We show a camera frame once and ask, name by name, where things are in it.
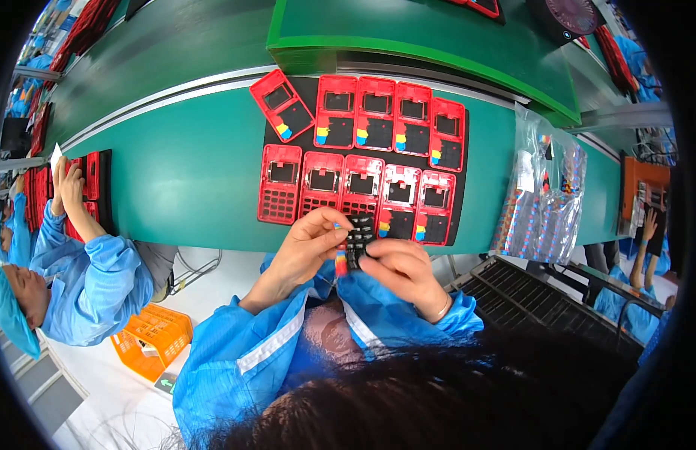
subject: orange plastic crate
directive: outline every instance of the orange plastic crate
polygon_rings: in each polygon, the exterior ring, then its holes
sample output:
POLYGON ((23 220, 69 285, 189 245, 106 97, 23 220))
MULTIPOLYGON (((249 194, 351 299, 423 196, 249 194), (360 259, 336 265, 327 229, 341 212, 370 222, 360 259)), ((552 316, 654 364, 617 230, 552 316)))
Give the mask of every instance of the orange plastic crate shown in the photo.
POLYGON ((148 303, 140 314, 130 318, 123 331, 110 338, 123 364, 155 382, 190 344, 193 325, 185 314, 148 303), (158 356, 144 355, 136 338, 155 347, 158 356))

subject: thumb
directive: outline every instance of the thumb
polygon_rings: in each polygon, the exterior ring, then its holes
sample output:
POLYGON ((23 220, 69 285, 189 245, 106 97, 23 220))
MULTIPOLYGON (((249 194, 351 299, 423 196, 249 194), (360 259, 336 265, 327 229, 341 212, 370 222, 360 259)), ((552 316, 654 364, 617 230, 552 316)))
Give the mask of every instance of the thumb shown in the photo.
POLYGON ((311 254, 320 255, 321 253, 328 251, 337 246, 339 243, 343 242, 346 237, 348 237, 347 229, 334 229, 333 231, 329 231, 315 239, 309 240, 307 246, 308 251, 311 254))

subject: fan grille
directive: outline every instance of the fan grille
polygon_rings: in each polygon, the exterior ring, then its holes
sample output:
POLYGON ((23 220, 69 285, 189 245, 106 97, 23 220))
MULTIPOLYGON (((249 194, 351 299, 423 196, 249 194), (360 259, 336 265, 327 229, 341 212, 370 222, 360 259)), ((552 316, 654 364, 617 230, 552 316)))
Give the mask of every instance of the fan grille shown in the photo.
POLYGON ((590 0, 546 0, 558 22, 569 31, 588 35, 595 31, 597 14, 590 0))

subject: clear plastic bag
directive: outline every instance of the clear plastic bag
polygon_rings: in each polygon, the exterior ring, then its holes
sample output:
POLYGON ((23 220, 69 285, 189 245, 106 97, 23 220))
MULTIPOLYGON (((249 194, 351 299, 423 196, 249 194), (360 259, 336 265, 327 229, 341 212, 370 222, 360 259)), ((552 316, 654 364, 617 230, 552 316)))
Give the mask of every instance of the clear plastic bag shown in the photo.
POLYGON ((566 264, 575 247, 587 155, 571 135, 515 104, 515 162, 491 250, 566 264))

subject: fan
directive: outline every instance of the fan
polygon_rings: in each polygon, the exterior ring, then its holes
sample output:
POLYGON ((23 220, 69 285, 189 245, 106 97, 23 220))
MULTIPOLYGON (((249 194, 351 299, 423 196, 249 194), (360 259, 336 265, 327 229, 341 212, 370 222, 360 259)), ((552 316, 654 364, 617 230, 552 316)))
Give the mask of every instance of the fan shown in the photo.
POLYGON ((600 15, 590 0, 527 0, 528 9, 558 45, 595 31, 600 15))

